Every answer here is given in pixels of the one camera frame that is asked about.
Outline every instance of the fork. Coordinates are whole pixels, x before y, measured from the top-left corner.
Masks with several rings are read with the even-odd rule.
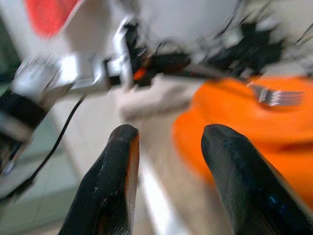
[[[295,106],[299,105],[303,99],[303,92],[287,92],[271,90],[261,85],[250,83],[250,87],[259,103],[268,106]]]
[[[268,87],[256,85],[247,78],[234,76],[208,64],[190,64],[184,71],[194,74],[195,76],[202,74],[204,77],[232,77],[251,88],[258,102],[268,106],[295,106],[299,105],[303,99],[303,92],[271,90]]]

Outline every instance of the orange part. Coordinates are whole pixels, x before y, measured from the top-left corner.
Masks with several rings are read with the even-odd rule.
[[[212,184],[201,153],[203,129],[213,123],[230,126],[246,135],[313,209],[313,82],[276,76],[262,77],[257,83],[304,92],[303,102],[294,107],[267,107],[232,79],[205,83],[195,93],[190,110],[173,125],[175,147],[189,168]]]
[[[134,80],[138,81],[140,80],[145,74],[147,70],[145,68],[140,68],[135,74],[134,74]]]

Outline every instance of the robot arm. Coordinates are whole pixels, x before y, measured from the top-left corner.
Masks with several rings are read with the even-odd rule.
[[[0,97],[0,173],[29,143],[58,99],[68,94],[103,93],[120,84],[118,63],[81,53],[55,61],[24,61]]]

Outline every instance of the blurry background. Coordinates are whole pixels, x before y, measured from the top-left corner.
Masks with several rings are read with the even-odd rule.
[[[142,0],[138,5],[149,39],[158,41],[173,36],[192,42],[201,35],[218,31],[233,12],[236,3],[236,0]],[[262,0],[247,1],[246,6],[239,10],[240,18],[259,9],[264,3]],[[296,40],[313,22],[312,7],[311,0],[273,0],[269,11],[281,21],[282,33],[291,40]],[[49,40],[33,32],[22,0],[0,1],[0,14],[19,57],[23,59],[36,54],[60,55],[75,50],[114,54],[111,39],[125,11],[117,0],[88,0],[68,27]],[[308,42],[305,47],[311,49],[312,43],[313,41]],[[276,66],[271,70],[286,72],[291,68],[292,72],[303,72],[297,63],[292,66]],[[168,83],[179,83],[187,87],[191,91],[189,97],[201,85],[201,82],[162,80],[155,87],[166,88]],[[145,92],[144,99],[153,99],[160,90],[154,91],[152,87]],[[57,234],[80,179],[102,152],[110,132],[126,122],[116,103],[116,100],[123,103],[123,97],[116,97],[117,95],[118,92],[110,92],[91,96],[83,103],[67,129],[63,146],[45,167],[35,187],[16,204],[0,209],[0,234]],[[21,158],[20,165],[25,170],[7,180],[22,179],[32,171],[54,143],[76,101],[77,98],[69,97],[54,106],[51,116],[36,133],[33,146]],[[190,172],[173,148],[171,126],[184,110],[186,107],[149,117],[137,117],[127,122],[140,130],[141,158],[147,159],[154,169],[157,186],[172,206],[173,216],[176,217],[173,220],[175,226],[183,224],[186,234],[230,234],[215,189]],[[143,180],[137,190],[134,235],[160,234],[155,227],[157,223],[154,219],[153,222],[150,220],[152,207],[161,204],[160,198],[149,205],[149,195]]]

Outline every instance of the red object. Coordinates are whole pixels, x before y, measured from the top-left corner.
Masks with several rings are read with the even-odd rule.
[[[134,80],[138,81],[140,80],[145,74],[147,70],[145,68],[140,68],[135,74],[134,74]]]
[[[57,34],[69,19],[75,6],[83,0],[25,0],[34,30],[41,36]]]

